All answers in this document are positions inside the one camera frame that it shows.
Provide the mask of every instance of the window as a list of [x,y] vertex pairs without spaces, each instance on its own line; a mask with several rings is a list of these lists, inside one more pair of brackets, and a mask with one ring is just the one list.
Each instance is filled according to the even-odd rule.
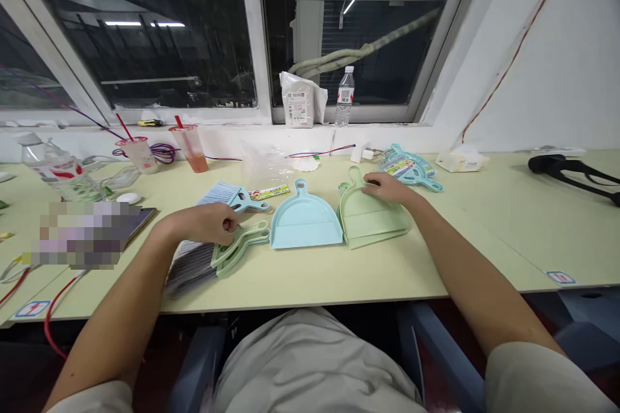
[[[374,43],[353,63],[351,122],[410,123],[424,109],[450,47],[447,37],[454,34],[448,32],[455,30],[460,0],[0,4],[6,10],[0,15],[0,43],[10,47],[3,56],[14,71],[0,85],[2,92],[21,93],[20,100],[0,103],[3,119],[13,105],[11,111],[36,110],[36,119],[62,117],[68,124],[90,124],[54,101],[41,99],[40,91],[41,95],[32,88],[16,90],[21,84],[15,79],[27,76],[108,125],[117,124],[116,112],[134,124],[145,110],[168,124],[174,124],[175,114],[199,124],[271,124],[272,119],[283,123],[280,71]],[[343,72],[317,65],[297,71],[328,90],[328,122],[334,120]],[[42,110],[52,113],[44,116]]]
[[[284,120],[278,73],[295,63],[343,49],[361,49],[405,25],[400,37],[352,63],[355,102],[352,122],[412,122],[455,15],[448,0],[263,0],[274,83],[274,119]],[[329,93],[327,118],[333,122],[341,68],[318,72],[316,66],[296,74]]]
[[33,83],[76,107],[33,46],[0,6],[0,108],[2,110],[64,109]]

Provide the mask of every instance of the window glass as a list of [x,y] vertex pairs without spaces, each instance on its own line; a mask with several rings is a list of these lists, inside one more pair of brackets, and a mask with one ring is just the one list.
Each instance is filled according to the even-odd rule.
[[119,108],[256,106],[243,0],[47,0]]
[[0,109],[56,110],[61,103],[37,89],[75,107],[30,42],[0,6]]
[[[355,103],[407,104],[445,0],[263,0],[274,100],[282,104],[277,74],[294,63],[341,49],[359,49],[424,15],[437,15],[352,63]],[[312,77],[334,105],[340,68]]]

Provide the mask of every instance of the ceiling light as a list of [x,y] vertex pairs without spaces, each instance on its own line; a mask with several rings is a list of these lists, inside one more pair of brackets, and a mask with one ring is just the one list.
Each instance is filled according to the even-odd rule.
[[106,26],[141,26],[139,21],[106,21]]
[[347,8],[344,10],[343,14],[347,14],[347,11],[349,11],[349,8],[351,8],[351,5],[355,2],[355,0],[351,0],[351,3],[348,4]]
[[185,27],[183,23],[157,23],[159,27]]

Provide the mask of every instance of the bottle cap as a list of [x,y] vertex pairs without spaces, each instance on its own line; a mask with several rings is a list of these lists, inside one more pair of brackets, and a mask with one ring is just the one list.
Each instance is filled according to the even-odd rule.
[[35,145],[41,143],[41,139],[34,132],[27,132],[25,134],[21,134],[20,136],[13,136],[15,142],[20,145]]

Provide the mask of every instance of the air conditioner unit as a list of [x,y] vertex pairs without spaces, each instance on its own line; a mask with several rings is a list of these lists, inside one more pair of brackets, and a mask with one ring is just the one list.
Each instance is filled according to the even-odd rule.
[[[293,60],[325,56],[343,48],[359,49],[441,7],[443,0],[296,0]],[[437,19],[353,63],[356,102],[407,103]],[[335,102],[344,69],[311,77]]]

